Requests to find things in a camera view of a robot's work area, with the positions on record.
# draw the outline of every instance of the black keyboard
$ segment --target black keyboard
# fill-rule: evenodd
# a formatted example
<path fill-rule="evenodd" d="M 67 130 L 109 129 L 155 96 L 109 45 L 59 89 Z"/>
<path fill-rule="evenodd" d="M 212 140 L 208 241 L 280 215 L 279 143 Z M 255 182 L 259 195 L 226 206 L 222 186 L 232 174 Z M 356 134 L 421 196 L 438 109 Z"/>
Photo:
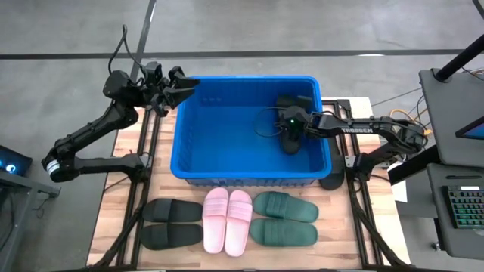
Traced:
<path fill-rule="evenodd" d="M 444 186 L 454 228 L 484 229 L 484 190 L 474 186 Z"/>

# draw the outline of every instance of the floor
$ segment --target floor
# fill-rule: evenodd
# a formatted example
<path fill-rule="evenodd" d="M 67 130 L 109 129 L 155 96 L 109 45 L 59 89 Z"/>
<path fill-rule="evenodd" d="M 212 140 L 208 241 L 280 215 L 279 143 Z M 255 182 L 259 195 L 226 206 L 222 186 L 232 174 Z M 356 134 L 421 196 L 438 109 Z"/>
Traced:
<path fill-rule="evenodd" d="M 418 88 L 418 71 L 447 63 L 482 35 L 484 19 L 471 0 L 2 0 L 0 144 L 34 158 L 32 179 L 52 184 L 40 160 L 109 104 L 101 88 L 122 24 L 131 50 L 144 52 L 145 63 L 162 61 L 164 70 L 306 74 L 324 97 L 366 96 L 375 104 Z M 483 66 L 479 56 L 467 68 Z M 132 62 L 124 55 L 113 67 L 130 73 Z M 410 110 L 420 96 L 416 90 L 378 104 L 374 113 Z M 110 156 L 114 137 L 79 156 Z M 57 184 L 62 193 L 44 216 L 32 213 L 15 271 L 83 267 L 104 180 L 84 175 Z M 482 270 L 482 261 L 434 252 L 431 221 L 402 217 L 402 225 L 418 267 Z"/>

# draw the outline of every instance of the slide sandal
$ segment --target slide sandal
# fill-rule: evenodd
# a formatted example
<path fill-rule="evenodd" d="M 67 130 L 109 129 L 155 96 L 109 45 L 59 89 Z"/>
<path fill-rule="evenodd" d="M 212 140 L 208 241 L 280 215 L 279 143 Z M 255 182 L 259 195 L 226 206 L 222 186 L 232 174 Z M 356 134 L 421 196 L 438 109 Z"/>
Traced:
<path fill-rule="evenodd" d="M 225 252 L 232 257 L 244 253 L 252 218 L 252 199 L 249 194 L 235 190 L 230 194 L 225 232 Z"/>
<path fill-rule="evenodd" d="M 254 212 L 260 215 L 314 222 L 318 218 L 318 207 L 310 202 L 292 197 L 287 193 L 265 192 L 254 199 Z"/>
<path fill-rule="evenodd" d="M 177 199 L 155 199 L 143 208 L 143 219 L 149 222 L 199 221 L 202 219 L 202 205 Z"/>
<path fill-rule="evenodd" d="M 263 246 L 311 246 L 318 241 L 318 230 L 308 223 L 284 219 L 255 219 L 250 236 Z"/>
<path fill-rule="evenodd" d="M 212 189 L 203 202 L 203 248 L 208 253 L 219 253 L 224 248 L 227 219 L 228 191 Z"/>
<path fill-rule="evenodd" d="M 197 224 L 155 224 L 144 227 L 139 234 L 147 249 L 173 249 L 202 241 L 202 227 Z"/>

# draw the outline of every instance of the blue basket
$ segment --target blue basket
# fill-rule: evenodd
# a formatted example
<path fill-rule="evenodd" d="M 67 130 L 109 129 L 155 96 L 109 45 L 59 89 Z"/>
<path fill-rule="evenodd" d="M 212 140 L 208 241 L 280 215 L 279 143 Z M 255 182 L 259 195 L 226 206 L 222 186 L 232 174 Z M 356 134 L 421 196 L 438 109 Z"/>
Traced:
<path fill-rule="evenodd" d="M 319 84 L 310 76 L 199 76 L 195 93 L 178 107 L 171 169 L 202 186 L 304 186 L 331 171 L 327 140 L 304 139 L 287 155 L 279 137 L 264 138 L 256 124 L 275 130 L 279 94 L 312 97 L 322 111 Z"/>

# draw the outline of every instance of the black slipper in bin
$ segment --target black slipper in bin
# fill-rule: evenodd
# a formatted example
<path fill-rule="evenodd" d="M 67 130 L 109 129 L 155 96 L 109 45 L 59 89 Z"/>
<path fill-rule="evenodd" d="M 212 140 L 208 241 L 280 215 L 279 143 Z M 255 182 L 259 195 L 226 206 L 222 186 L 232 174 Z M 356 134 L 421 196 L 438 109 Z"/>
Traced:
<path fill-rule="evenodd" d="M 156 224 L 144 227 L 139 238 L 147 249 L 173 249 L 201 242 L 203 229 L 198 224 Z"/>
<path fill-rule="evenodd" d="M 202 205 L 177 199 L 155 199 L 143 209 L 149 222 L 195 222 L 202 220 Z"/>

